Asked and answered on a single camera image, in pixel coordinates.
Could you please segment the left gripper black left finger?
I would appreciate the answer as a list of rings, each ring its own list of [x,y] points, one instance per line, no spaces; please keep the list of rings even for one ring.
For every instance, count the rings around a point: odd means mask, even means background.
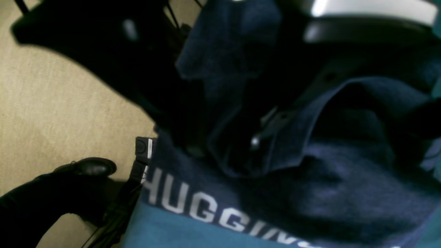
[[[206,154],[204,86],[175,64],[183,37],[168,0],[40,0],[11,27],[19,44],[57,52],[142,108],[176,146]]]

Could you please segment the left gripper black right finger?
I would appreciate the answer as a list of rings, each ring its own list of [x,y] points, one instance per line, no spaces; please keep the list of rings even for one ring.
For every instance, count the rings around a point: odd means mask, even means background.
[[[307,100],[380,65],[402,49],[439,44],[439,0],[276,0],[276,42],[254,93],[268,103],[253,114],[249,149],[295,118]]]

